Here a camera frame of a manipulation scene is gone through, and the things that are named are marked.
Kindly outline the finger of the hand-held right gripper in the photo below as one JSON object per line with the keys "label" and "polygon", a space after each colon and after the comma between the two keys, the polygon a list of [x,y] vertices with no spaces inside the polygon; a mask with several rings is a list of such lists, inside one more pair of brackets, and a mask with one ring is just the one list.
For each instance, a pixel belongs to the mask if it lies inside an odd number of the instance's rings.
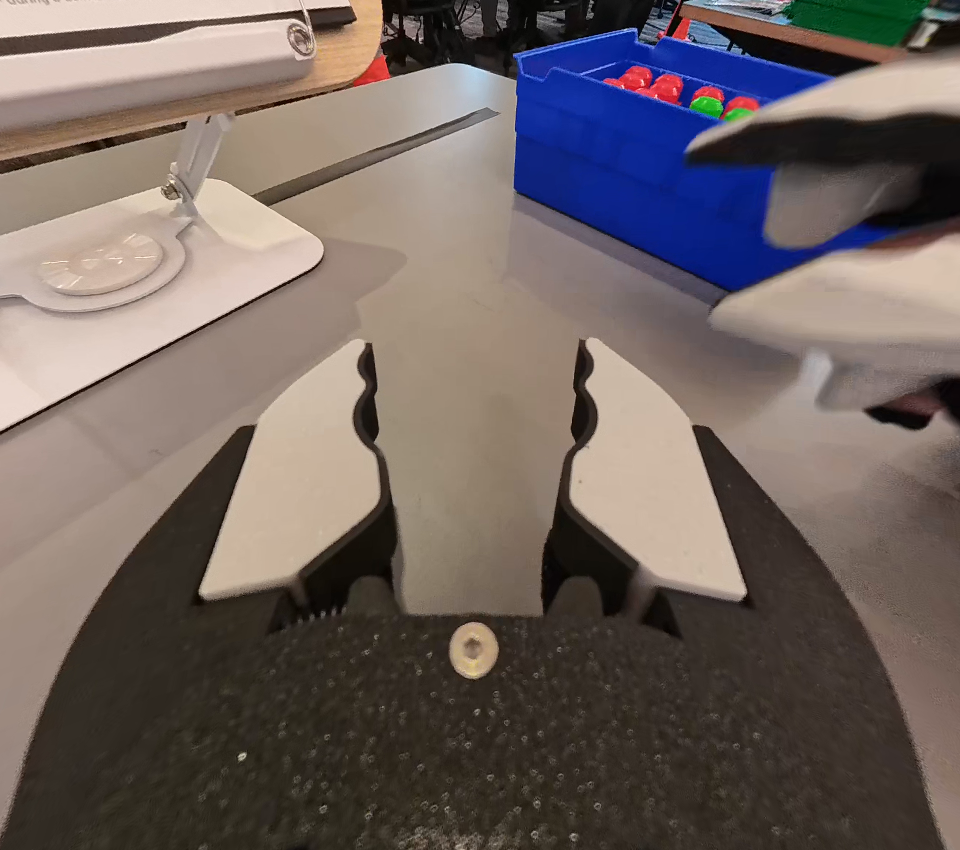
{"label": "finger of the hand-held right gripper", "polygon": [[936,393],[958,411],[959,237],[919,231],[825,255],[716,304],[713,328],[829,367],[826,411]]}
{"label": "finger of the hand-held right gripper", "polygon": [[771,169],[763,232],[781,248],[860,224],[958,223],[959,57],[911,55],[837,77],[700,133],[683,159]]}

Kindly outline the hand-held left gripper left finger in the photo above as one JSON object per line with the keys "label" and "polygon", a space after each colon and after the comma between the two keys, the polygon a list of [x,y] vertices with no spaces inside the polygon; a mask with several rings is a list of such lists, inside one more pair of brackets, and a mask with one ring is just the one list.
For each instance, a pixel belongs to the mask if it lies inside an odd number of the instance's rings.
{"label": "hand-held left gripper left finger", "polygon": [[261,413],[198,588],[205,603],[283,590],[296,604],[344,604],[365,577],[392,588],[376,371],[373,346],[351,340]]}

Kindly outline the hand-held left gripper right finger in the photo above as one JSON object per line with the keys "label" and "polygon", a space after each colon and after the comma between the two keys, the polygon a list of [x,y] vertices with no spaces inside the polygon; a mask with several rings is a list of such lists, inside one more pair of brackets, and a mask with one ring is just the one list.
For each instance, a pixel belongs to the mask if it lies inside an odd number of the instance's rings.
{"label": "hand-held left gripper right finger", "polygon": [[742,603],[747,584],[686,412],[597,338],[579,341],[573,391],[541,601],[588,578],[603,604],[652,604],[664,591]]}

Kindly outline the white tilting stand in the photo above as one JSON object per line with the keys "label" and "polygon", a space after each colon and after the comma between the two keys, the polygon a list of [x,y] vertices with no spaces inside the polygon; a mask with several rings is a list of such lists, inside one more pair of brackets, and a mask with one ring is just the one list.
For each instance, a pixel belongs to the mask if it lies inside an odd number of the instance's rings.
{"label": "white tilting stand", "polygon": [[[306,76],[305,21],[2,56],[2,135]],[[322,241],[210,174],[230,105],[187,120],[160,187],[2,235],[2,431],[318,266]]]}

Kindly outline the green plastic bin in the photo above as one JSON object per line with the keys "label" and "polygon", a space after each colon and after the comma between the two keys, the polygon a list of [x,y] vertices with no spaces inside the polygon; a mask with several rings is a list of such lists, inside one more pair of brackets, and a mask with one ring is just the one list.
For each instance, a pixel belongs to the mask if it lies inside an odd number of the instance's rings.
{"label": "green plastic bin", "polygon": [[799,28],[895,47],[932,0],[792,0],[783,15]]}

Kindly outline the wooden table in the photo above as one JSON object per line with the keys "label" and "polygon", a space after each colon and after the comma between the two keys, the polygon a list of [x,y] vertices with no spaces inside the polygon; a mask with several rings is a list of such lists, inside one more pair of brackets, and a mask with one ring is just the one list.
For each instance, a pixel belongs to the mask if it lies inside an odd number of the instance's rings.
{"label": "wooden table", "polygon": [[709,25],[751,57],[826,76],[843,76],[923,54],[905,46],[887,46],[801,28],[782,13],[764,14],[747,7],[745,1],[748,0],[685,0],[680,15]]}

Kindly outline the blue plastic bin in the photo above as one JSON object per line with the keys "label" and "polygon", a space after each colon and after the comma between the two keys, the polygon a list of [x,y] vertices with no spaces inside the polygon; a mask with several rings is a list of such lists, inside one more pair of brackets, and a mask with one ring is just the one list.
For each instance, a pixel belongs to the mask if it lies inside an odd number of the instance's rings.
{"label": "blue plastic bin", "polygon": [[[714,120],[690,111],[704,85],[761,105],[828,77],[633,28],[515,55],[514,189],[714,286],[737,292],[823,254],[894,235],[858,225],[786,249],[763,237],[769,168],[689,167],[685,149]],[[683,78],[679,104],[606,85],[632,65]]]}

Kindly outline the grey desk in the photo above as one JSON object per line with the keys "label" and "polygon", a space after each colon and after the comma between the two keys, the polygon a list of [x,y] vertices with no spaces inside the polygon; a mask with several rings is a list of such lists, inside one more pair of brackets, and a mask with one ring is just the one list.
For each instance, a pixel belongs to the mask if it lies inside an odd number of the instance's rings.
{"label": "grey desk", "polygon": [[821,360],[714,332],[719,292],[519,196],[514,83],[463,65],[238,118],[213,175],[321,238],[318,268],[2,435],[2,819],[44,700],[123,559],[240,426],[352,339],[419,613],[539,610],[596,337],[710,427],[844,588],[958,848],[958,432],[814,405]]}

